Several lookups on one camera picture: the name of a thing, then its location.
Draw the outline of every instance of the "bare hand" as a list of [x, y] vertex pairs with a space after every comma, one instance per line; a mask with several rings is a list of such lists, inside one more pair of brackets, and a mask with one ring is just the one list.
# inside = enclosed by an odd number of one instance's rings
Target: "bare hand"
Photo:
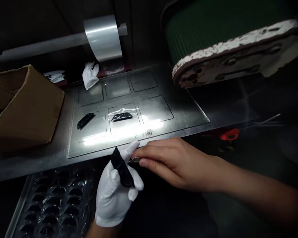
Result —
[[155, 140], [137, 149], [140, 166], [166, 180], [171, 185], [192, 191], [219, 191], [223, 186], [225, 160], [207, 155], [180, 138]]

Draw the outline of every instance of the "white glove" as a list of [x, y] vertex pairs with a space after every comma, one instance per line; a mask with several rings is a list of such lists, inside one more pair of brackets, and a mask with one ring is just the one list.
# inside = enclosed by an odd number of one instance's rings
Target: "white glove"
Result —
[[[139, 141], [133, 141], [127, 149], [120, 150], [120, 155], [128, 162], [132, 153], [138, 148]], [[103, 170], [97, 189], [95, 220], [98, 226], [113, 227], [120, 224], [126, 216], [131, 203], [138, 192], [143, 189], [143, 181], [138, 172], [127, 165], [133, 178], [134, 188], [123, 187], [120, 176], [111, 161]]]
[[83, 81], [84, 81], [84, 86], [88, 90], [91, 87], [93, 87], [99, 79], [97, 78], [97, 74], [99, 71], [99, 65], [94, 66], [94, 62], [86, 63], [85, 64], [85, 69], [83, 71]]

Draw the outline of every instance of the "metal rod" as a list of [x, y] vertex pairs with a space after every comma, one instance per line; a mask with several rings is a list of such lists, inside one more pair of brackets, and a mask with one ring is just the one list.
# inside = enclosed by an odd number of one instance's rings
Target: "metal rod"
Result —
[[[118, 28], [119, 36], [127, 35], [126, 23], [122, 23]], [[59, 37], [52, 40], [42, 41], [26, 46], [17, 47], [14, 49], [0, 52], [0, 62], [8, 62], [20, 60], [32, 56], [42, 55], [58, 50], [68, 49], [75, 46], [88, 44], [88, 39], [85, 32]]]

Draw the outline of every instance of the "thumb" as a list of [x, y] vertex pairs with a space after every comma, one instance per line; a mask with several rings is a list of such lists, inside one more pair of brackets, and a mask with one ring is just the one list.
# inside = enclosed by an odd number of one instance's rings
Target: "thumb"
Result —
[[179, 177], [171, 169], [169, 169], [165, 164], [151, 159], [141, 159], [139, 161], [141, 167], [147, 168], [154, 172], [159, 177], [163, 178], [168, 183], [172, 184]]
[[103, 198], [111, 198], [120, 184], [120, 176], [116, 169], [110, 172], [106, 185], [103, 189]]

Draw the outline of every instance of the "metal table surface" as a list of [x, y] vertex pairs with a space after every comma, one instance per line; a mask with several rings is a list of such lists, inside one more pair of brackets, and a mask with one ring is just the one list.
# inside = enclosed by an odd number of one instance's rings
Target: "metal table surface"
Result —
[[[165, 80], [171, 81], [170, 67], [167, 64], [162, 64], [159, 67], [170, 72], [170, 78]], [[242, 95], [239, 84], [229, 81], [188, 90], [189, 96], [210, 120], [209, 123], [142, 139], [140, 140], [140, 146], [144, 146], [151, 140], [184, 137], [258, 119], [258, 114], [249, 107], [247, 97]], [[69, 158], [70, 128], [72, 126], [74, 100], [75, 88], [66, 89], [63, 106], [51, 143], [23, 152], [0, 154], [0, 181], [99, 158], [110, 155], [113, 152], [114, 148], [110, 147]]]

